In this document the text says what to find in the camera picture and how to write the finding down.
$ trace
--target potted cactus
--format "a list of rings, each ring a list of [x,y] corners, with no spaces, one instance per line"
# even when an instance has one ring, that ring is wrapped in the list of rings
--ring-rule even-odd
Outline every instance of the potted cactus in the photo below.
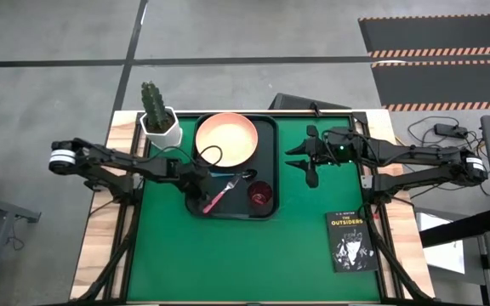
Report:
[[[141,84],[141,100],[145,114],[140,122],[146,137],[160,150],[180,146],[183,130],[174,109],[164,106],[160,89],[152,82],[144,82]]]

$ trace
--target wooden table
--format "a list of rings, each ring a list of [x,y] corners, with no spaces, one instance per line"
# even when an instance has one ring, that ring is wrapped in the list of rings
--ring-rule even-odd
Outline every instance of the wooden table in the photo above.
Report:
[[[221,112],[232,110],[205,110],[202,112]],[[281,110],[240,110],[248,113],[265,113],[271,111],[281,113]],[[344,112],[345,110],[325,110],[323,112]],[[376,139],[386,139],[396,143],[394,132],[390,123],[390,116],[387,110],[348,110],[348,111],[365,111],[367,114],[368,127],[370,136]],[[178,111],[178,113],[192,113],[198,111]],[[304,110],[285,110],[284,112],[307,112]],[[136,127],[136,118],[138,111],[122,110],[116,111],[111,122],[111,129],[108,135],[106,146],[108,148],[130,153],[132,147],[132,138]],[[135,155],[142,155],[144,135],[141,135],[140,146]],[[401,165],[393,164],[387,167],[379,168],[379,173],[388,173],[399,175],[403,173]],[[407,192],[400,192],[396,195],[399,198],[409,200]],[[108,191],[101,191],[94,195],[91,210],[99,207],[111,200]],[[124,232],[127,230],[129,220],[132,215],[133,207],[127,208]],[[115,228],[117,225],[119,205],[110,204],[107,207],[96,212],[89,218],[83,246],[78,259],[77,271],[72,284],[70,298],[80,297],[90,287],[97,278],[100,271],[107,264],[110,254]],[[423,292],[434,297],[434,290],[430,281],[429,270],[424,259],[423,247],[419,239],[419,232],[415,222],[413,209],[405,203],[393,201],[386,205],[387,216],[389,219],[390,234],[393,240],[396,257],[404,269],[409,273],[413,280],[419,285]],[[120,284],[123,275],[124,258],[120,261],[115,273],[115,281],[112,289],[112,296],[117,297],[120,291]],[[384,283],[387,288],[387,296],[395,296],[395,287],[393,285],[389,265],[382,259],[381,267],[383,269]]]

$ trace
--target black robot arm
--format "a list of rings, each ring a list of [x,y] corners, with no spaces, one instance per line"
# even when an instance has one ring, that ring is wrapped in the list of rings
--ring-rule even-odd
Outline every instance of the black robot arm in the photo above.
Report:
[[[193,161],[183,163],[179,158],[131,156],[78,138],[52,143],[48,168],[53,173],[80,175],[87,179],[84,182],[87,187],[93,190],[95,186],[104,186],[117,201],[131,195],[132,178],[128,175],[116,175],[106,167],[138,173],[157,183],[173,184],[181,192],[199,201],[208,199],[203,188],[210,178],[208,170]]]
[[[362,191],[365,201],[370,203],[389,202],[399,190],[447,182],[459,186],[475,186],[487,179],[487,171],[481,158],[464,148],[393,145],[386,140],[369,138],[345,127],[326,130],[320,138],[315,126],[308,126],[306,132],[309,138],[286,154],[305,154],[309,157],[309,161],[287,161],[287,164],[304,170],[306,183],[311,188],[319,184],[317,166],[347,162],[368,167],[385,167],[392,163],[434,166],[399,176],[377,174],[363,177]]]

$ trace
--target white pot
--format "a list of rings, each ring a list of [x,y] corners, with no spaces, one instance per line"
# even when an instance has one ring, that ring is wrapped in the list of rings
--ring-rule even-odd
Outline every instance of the white pot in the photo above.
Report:
[[[166,112],[174,118],[172,125],[166,133],[148,133],[145,127],[146,113],[140,118],[143,133],[159,150],[163,150],[169,146],[180,146],[180,141],[183,139],[183,129],[179,126],[179,119],[175,115],[173,107],[166,106]]]

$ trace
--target fork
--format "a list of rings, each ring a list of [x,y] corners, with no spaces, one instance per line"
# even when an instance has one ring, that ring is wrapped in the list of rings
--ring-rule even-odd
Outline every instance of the fork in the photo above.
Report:
[[[229,182],[226,184],[226,187],[220,191],[220,193],[211,200],[211,203],[209,205],[205,206],[203,208],[203,213],[207,214],[209,211],[211,211],[211,208],[213,208],[220,200],[220,198],[226,193],[226,191],[233,189],[236,187],[237,182],[239,181],[239,178],[241,177],[241,174],[235,175]]]

